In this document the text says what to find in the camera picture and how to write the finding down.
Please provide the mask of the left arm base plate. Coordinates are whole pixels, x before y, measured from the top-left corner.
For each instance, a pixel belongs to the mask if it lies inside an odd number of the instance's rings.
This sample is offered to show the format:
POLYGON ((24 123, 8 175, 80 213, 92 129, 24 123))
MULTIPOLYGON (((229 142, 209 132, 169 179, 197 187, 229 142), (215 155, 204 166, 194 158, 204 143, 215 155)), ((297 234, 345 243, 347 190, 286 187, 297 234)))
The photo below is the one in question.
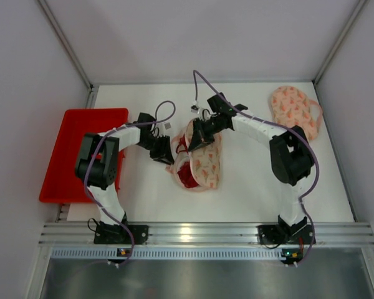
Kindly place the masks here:
POLYGON ((131 245, 133 237, 134 243, 141 245, 148 240, 149 227, 147 225, 128 225, 127 229, 131 235, 120 225, 109 225, 99 222, 95 228, 93 243, 99 245, 131 245))

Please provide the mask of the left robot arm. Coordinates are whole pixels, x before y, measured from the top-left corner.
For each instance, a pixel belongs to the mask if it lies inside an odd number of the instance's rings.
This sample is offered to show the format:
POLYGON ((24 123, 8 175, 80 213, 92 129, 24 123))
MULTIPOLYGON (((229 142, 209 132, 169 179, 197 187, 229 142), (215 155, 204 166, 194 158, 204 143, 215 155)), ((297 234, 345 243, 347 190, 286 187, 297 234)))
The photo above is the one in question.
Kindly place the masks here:
POLYGON ((83 185, 86 195, 96 204, 100 221, 95 230, 98 237, 130 237, 127 213, 121 207, 115 181, 118 176, 119 152, 129 146, 140 146, 149 151, 153 161, 172 165, 170 137, 155 133, 159 121, 140 113, 137 121, 127 123, 105 133, 86 133, 82 138, 75 175, 83 185))

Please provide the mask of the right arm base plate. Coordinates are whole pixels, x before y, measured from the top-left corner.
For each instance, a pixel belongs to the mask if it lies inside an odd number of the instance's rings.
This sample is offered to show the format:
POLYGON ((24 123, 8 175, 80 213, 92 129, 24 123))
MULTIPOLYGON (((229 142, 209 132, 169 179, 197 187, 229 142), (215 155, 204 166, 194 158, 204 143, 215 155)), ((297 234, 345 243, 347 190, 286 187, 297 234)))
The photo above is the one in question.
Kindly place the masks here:
POLYGON ((315 244, 313 228, 309 224, 265 224, 258 228, 259 243, 273 248, 277 245, 315 244))

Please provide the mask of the dark red bra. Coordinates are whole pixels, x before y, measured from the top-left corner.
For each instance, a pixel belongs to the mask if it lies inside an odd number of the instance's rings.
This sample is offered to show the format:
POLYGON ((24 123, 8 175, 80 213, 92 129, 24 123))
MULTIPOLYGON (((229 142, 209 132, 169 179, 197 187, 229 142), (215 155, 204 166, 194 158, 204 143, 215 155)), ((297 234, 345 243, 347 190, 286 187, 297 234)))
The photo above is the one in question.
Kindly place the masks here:
POLYGON ((180 180, 181 185, 186 189, 193 189, 198 187, 198 183, 193 177, 190 166, 190 158, 188 148, 186 145, 185 135, 183 135, 176 147, 177 165, 175 166, 176 177, 180 180))

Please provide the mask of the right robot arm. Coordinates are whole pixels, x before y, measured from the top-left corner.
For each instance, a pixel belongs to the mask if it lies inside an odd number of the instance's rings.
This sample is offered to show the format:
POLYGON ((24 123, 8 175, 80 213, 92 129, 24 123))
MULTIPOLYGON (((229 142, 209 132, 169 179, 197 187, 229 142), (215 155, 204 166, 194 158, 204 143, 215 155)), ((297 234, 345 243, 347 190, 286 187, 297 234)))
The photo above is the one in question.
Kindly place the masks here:
POLYGON ((215 142, 215 134, 230 129, 240 132, 269 149, 273 175, 280 182, 281 210, 277 224, 260 227, 262 243, 287 243, 299 237, 313 237, 312 220, 303 198, 302 185, 312 171, 318 171, 317 158, 299 126, 288 128, 245 113, 246 106, 231 105, 223 93, 208 99, 213 116, 193 120, 193 134, 188 151, 196 153, 215 142))

